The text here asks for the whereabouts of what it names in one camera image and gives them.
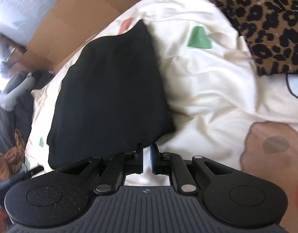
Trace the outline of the black knit jacket patterned lining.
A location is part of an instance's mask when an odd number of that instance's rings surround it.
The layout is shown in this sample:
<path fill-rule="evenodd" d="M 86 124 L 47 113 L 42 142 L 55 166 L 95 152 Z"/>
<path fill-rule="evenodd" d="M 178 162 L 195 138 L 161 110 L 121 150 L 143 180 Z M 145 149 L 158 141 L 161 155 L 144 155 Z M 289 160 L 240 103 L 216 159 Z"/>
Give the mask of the black knit jacket patterned lining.
<path fill-rule="evenodd" d="M 175 126 L 152 37 L 143 21 L 88 43 L 62 80 L 47 137 L 58 169 L 150 146 Z"/>

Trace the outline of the brown crumpled garment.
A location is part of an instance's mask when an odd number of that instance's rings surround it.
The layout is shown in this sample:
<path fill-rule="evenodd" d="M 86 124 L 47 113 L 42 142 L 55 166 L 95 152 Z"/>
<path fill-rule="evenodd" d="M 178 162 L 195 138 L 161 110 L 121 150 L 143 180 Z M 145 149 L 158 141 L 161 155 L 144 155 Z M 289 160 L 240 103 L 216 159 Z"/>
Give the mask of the brown crumpled garment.
<path fill-rule="evenodd" d="M 14 133 L 16 145 L 5 154 L 0 153 L 0 183 L 13 177 L 25 162 L 25 141 L 20 129 Z"/>

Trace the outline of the dark grey blanket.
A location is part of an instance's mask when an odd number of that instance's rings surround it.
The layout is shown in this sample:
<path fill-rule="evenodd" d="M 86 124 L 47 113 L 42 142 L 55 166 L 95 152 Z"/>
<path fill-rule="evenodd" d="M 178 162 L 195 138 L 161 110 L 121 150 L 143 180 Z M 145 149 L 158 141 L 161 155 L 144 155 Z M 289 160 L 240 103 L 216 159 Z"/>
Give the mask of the dark grey blanket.
<path fill-rule="evenodd" d="M 5 111 L 0 107 L 0 153 L 3 154 L 16 145 L 16 129 L 20 129 L 25 146 L 31 132 L 33 96 L 26 92 L 18 98 L 17 103 L 13 111 Z"/>

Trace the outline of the cream bear print bedsheet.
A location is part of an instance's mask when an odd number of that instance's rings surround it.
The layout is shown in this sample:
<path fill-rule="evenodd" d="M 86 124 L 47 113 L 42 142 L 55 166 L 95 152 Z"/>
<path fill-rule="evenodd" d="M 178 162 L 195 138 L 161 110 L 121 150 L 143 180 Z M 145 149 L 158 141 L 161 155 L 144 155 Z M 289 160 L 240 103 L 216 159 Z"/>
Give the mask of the cream bear print bedsheet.
<path fill-rule="evenodd" d="M 143 0 L 91 38 L 126 32 L 129 18 L 153 36 L 174 115 L 160 149 L 277 184 L 289 201 L 282 227 L 298 232 L 298 75 L 258 76 L 243 37 L 208 0 Z"/>

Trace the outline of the grey long sleeve garment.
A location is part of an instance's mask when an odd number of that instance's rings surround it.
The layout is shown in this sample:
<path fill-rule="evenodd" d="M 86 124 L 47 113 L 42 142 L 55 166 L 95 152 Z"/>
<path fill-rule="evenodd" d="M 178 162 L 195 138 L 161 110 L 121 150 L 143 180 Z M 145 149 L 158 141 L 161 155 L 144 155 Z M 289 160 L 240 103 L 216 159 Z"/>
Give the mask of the grey long sleeve garment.
<path fill-rule="evenodd" d="M 13 111 L 20 96 L 31 92 L 35 85 L 32 73 L 23 72 L 13 77 L 0 93 L 0 107 L 5 111 Z"/>

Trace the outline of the brown cardboard box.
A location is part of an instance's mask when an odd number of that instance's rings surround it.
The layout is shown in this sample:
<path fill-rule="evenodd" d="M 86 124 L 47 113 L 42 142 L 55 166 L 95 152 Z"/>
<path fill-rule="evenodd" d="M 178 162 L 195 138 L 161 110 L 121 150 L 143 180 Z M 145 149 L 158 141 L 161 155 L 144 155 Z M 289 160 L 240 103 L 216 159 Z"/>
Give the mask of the brown cardboard box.
<path fill-rule="evenodd" d="M 28 46 L 15 49 L 6 65 L 58 72 L 76 51 L 139 1 L 58 0 Z"/>

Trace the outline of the leopard print garment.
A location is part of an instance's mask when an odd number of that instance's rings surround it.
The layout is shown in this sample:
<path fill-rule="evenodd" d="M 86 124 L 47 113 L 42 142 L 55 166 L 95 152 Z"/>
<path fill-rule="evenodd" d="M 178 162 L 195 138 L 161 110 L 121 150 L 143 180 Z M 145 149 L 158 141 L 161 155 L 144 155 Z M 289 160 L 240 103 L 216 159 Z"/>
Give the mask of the leopard print garment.
<path fill-rule="evenodd" d="M 298 75 L 298 0 L 210 0 L 245 38 L 258 75 Z"/>

